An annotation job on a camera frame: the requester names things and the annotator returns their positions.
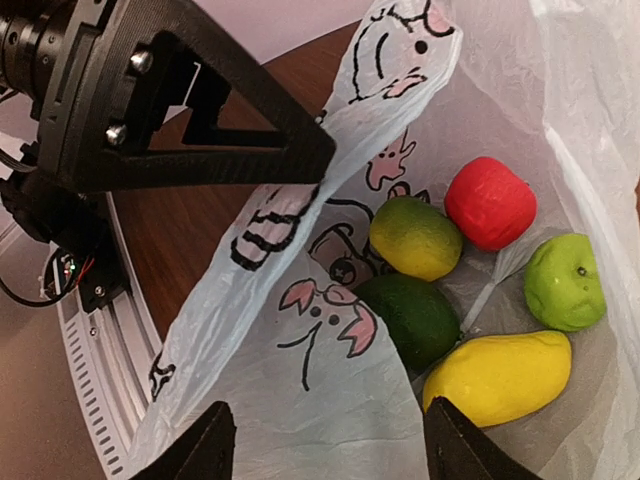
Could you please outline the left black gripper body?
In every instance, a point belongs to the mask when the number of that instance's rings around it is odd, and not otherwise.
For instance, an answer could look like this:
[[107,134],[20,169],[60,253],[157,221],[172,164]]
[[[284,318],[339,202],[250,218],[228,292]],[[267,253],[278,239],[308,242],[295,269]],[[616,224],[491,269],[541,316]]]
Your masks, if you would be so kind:
[[150,149],[194,71],[184,1],[4,1],[2,80],[30,96],[37,169],[93,193],[194,185],[194,152]]

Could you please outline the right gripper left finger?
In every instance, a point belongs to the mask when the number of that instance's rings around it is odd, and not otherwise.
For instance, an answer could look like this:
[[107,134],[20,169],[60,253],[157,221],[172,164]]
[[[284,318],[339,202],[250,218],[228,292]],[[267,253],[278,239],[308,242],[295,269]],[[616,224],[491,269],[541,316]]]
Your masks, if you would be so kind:
[[229,405],[212,404],[134,480],[231,480],[236,426]]

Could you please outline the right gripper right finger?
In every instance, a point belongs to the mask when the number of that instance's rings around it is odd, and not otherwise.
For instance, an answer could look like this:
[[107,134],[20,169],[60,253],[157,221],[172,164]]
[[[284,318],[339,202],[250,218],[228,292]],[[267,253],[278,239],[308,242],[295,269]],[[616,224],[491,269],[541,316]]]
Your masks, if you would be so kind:
[[430,479],[539,480],[444,397],[431,402],[424,427]]

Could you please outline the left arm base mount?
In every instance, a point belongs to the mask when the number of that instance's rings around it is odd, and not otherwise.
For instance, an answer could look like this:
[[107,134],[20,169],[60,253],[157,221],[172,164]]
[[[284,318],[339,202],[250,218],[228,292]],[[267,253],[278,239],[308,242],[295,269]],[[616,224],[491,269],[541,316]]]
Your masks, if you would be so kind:
[[1,202],[32,239],[74,260],[85,312],[105,307],[129,288],[105,193],[76,194],[38,173],[15,172],[1,181]]

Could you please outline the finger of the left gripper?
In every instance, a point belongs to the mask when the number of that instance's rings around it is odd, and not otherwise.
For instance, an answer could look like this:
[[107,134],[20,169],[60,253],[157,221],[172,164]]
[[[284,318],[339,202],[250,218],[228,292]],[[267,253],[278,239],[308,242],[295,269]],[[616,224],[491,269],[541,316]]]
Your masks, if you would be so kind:
[[191,111],[189,135],[223,135],[219,116],[236,92],[269,124],[269,135],[321,135],[313,117],[220,25],[192,1],[124,1],[119,52],[127,74],[120,119],[151,135],[172,106]]
[[272,150],[92,150],[79,156],[65,186],[78,193],[202,185],[316,184],[336,143],[312,123]]

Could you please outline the light blue printed plastic bag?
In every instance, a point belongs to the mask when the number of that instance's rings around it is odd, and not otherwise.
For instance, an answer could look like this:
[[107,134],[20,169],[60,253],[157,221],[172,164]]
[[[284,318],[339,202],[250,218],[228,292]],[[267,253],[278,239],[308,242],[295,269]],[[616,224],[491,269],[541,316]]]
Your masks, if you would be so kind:
[[545,479],[639,475],[639,5],[376,1],[316,186],[250,197],[124,467],[214,402],[236,479],[426,479],[449,400]]

